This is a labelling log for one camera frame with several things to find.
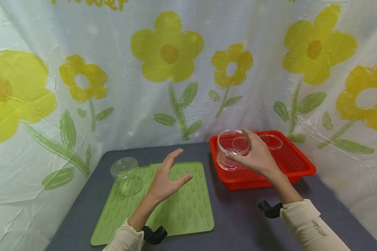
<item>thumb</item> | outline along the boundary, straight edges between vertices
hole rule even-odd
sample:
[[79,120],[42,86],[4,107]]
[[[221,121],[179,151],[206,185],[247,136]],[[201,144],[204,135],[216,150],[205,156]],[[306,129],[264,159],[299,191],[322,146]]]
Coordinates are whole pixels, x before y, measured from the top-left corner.
[[239,155],[236,155],[236,154],[233,154],[233,153],[226,153],[225,158],[229,159],[231,161],[237,162],[237,163],[241,164],[242,166],[244,166],[244,163],[243,163],[244,156],[239,156]]
[[193,175],[192,174],[186,174],[183,177],[181,177],[180,179],[176,180],[175,183],[176,183],[176,185],[178,185],[179,188],[181,188],[181,187],[183,187],[183,185],[185,183],[187,183],[191,179],[193,179]]

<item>red basket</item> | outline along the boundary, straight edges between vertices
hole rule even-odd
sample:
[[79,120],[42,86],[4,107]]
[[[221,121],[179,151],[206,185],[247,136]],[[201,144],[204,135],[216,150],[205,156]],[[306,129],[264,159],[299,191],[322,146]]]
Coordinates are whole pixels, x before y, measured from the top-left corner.
[[[276,135],[282,140],[282,148],[277,151],[271,151],[279,169],[288,177],[290,183],[295,183],[303,176],[309,176],[316,173],[316,167],[307,159],[307,157],[281,132],[276,130],[255,132],[257,135],[270,133]],[[225,137],[236,137],[237,135],[226,135]],[[212,158],[215,169],[218,172],[220,180],[225,183],[228,190],[239,190],[247,188],[270,187],[265,177],[255,172],[239,167],[238,169],[226,171],[216,162],[218,136],[209,139]]]

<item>painted flower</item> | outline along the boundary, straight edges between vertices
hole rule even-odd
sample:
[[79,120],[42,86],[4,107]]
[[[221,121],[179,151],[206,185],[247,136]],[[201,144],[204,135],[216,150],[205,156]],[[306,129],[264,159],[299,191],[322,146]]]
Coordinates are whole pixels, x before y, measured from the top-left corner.
[[358,102],[363,92],[368,98],[361,98],[362,102],[370,101],[371,93],[377,93],[377,65],[373,68],[357,66],[350,72],[345,87],[337,99],[338,116],[351,121],[360,120],[366,127],[377,131],[377,102],[369,107]]
[[48,66],[23,51],[0,51],[0,143],[17,132],[18,123],[37,123],[57,107],[45,88]]
[[194,59],[204,48],[201,35],[182,32],[182,22],[173,11],[164,11],[155,20],[154,32],[139,30],[131,37],[131,51],[141,61],[142,74],[152,82],[171,79],[180,82],[194,73]]
[[[71,96],[80,103],[90,98],[105,98],[108,94],[108,90],[104,87],[104,84],[108,80],[106,72],[96,64],[85,64],[84,59],[80,55],[68,56],[65,59],[65,63],[59,67],[59,72],[64,84],[69,87]],[[75,77],[79,74],[87,78],[89,82],[87,89],[77,86]]]
[[[217,51],[212,56],[212,65],[217,69],[214,72],[214,80],[221,89],[231,84],[240,85],[246,80],[246,71],[253,66],[253,57],[249,51],[244,51],[243,44],[230,45],[228,50]],[[236,63],[237,69],[232,76],[226,74],[226,68],[230,63]]]
[[304,81],[321,85],[331,74],[330,67],[350,58],[356,51],[356,39],[333,31],[340,14],[339,5],[323,9],[314,24],[298,21],[289,27],[284,44],[290,50],[283,59],[283,68],[304,74]]

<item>green silicone mat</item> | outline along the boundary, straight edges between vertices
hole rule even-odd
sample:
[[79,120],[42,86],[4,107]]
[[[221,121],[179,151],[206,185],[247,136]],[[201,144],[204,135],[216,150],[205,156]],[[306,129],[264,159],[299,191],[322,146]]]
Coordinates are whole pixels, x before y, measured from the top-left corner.
[[[154,180],[157,167],[151,164],[141,167],[136,174],[144,181],[143,188],[132,196],[124,196],[113,184],[112,190],[103,208],[91,237],[91,245],[106,245],[114,238],[116,230],[133,214],[139,201],[147,193]],[[213,229],[215,223],[209,201],[204,166],[201,162],[176,163],[170,171],[170,178],[177,180],[184,174],[191,173],[193,179],[167,200],[159,204],[149,217],[146,225],[157,230],[161,225],[168,236],[206,232]]]

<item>clear plastic cup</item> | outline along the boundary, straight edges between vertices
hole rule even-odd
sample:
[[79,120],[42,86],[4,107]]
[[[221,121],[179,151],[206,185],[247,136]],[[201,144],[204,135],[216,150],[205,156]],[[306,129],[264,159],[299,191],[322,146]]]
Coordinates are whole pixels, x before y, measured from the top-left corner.
[[135,195],[143,187],[142,177],[136,174],[137,170],[138,162],[133,157],[125,157],[112,164],[111,174],[123,195]]
[[240,129],[228,129],[221,132],[217,144],[217,163],[222,169],[228,171],[241,167],[241,165],[226,159],[226,153],[246,156],[250,151],[249,137]]
[[270,151],[276,151],[280,150],[282,148],[282,140],[276,135],[270,134],[270,133],[263,133],[261,135],[258,135],[260,139],[263,140],[263,142],[266,143],[266,146]]
[[263,142],[266,143],[266,146],[269,149],[272,157],[274,158],[275,162],[278,164],[279,156],[280,156],[280,149],[282,148],[283,142],[281,138],[276,135],[270,133],[263,133],[258,135]]

